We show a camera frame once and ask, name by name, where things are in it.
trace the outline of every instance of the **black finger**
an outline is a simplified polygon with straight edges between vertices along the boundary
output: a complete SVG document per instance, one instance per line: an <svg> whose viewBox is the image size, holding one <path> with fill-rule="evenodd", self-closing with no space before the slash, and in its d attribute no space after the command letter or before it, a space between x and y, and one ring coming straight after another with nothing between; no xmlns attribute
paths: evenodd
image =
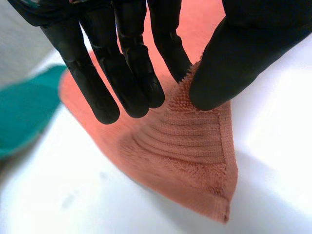
<svg viewBox="0 0 312 234"><path fill-rule="evenodd" d="M138 86L117 44L114 10L111 5L87 12L80 23L93 51L125 111L134 118L149 110L148 100Z"/></svg>
<svg viewBox="0 0 312 234"><path fill-rule="evenodd" d="M104 124L115 122L119 108L91 62L78 20L67 19L41 29L61 54L96 118Z"/></svg>
<svg viewBox="0 0 312 234"><path fill-rule="evenodd" d="M232 99L312 31L233 26L225 18L208 43L190 88L193 104L211 110Z"/></svg>
<svg viewBox="0 0 312 234"><path fill-rule="evenodd" d="M163 104L165 95L143 42L146 0L116 0L114 9L122 52L150 108L157 108Z"/></svg>
<svg viewBox="0 0 312 234"><path fill-rule="evenodd" d="M148 0L155 45L171 75L179 82L192 65L176 34L182 0Z"/></svg>

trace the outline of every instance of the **towel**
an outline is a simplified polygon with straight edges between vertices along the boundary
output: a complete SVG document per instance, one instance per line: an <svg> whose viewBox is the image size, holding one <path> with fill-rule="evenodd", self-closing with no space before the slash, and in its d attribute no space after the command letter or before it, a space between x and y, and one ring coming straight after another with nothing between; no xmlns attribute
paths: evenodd
<svg viewBox="0 0 312 234"><path fill-rule="evenodd" d="M65 69L53 66L0 90L0 160L27 147L49 123L60 104L58 86Z"/></svg>
<svg viewBox="0 0 312 234"><path fill-rule="evenodd" d="M224 12L219 0L182 2L178 33L192 61L200 60ZM178 85L159 55L145 20L144 41L166 94L163 106L140 119L123 110L93 53L93 63L120 108L119 120L103 125L67 72L60 97L102 152L126 175L165 197L221 223L230 215L237 183L231 104L211 111L196 109L189 88L199 63Z"/></svg>

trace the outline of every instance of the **black glove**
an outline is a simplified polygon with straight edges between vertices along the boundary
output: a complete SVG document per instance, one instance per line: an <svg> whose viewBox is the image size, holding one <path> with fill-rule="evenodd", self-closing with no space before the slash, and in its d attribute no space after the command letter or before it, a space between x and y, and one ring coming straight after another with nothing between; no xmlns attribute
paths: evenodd
<svg viewBox="0 0 312 234"><path fill-rule="evenodd" d="M312 32L312 0L223 0L226 17L206 46L190 89L210 110L232 99Z"/></svg>
<svg viewBox="0 0 312 234"><path fill-rule="evenodd" d="M98 75L79 23L114 92L131 117L163 104L164 93L143 43L146 0L8 0L33 26L40 26L59 51L97 119L115 122L119 108ZM172 76L180 81L191 62L176 34L181 0L149 0L155 44ZM123 54L117 45L118 37Z"/></svg>

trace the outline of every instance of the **white table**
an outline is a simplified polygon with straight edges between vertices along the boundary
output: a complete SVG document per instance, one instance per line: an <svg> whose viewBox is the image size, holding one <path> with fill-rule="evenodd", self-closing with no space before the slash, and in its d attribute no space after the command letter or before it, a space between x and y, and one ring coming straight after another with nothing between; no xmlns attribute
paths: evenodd
<svg viewBox="0 0 312 234"><path fill-rule="evenodd" d="M53 63L56 52L34 73ZM61 106L2 188L0 233L312 233L311 88L312 35L233 100L239 180L226 226L135 184Z"/></svg>

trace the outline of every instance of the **fingertip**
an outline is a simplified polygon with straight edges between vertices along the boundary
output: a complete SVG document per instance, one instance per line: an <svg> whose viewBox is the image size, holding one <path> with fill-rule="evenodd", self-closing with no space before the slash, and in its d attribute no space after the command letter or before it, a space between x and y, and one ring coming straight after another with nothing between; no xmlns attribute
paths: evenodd
<svg viewBox="0 0 312 234"><path fill-rule="evenodd" d="M205 85L202 85L198 82L192 82L190 87L190 100L192 104L202 110L202 111L209 111L213 108L217 107L218 104L213 101L213 95L208 91Z"/></svg>

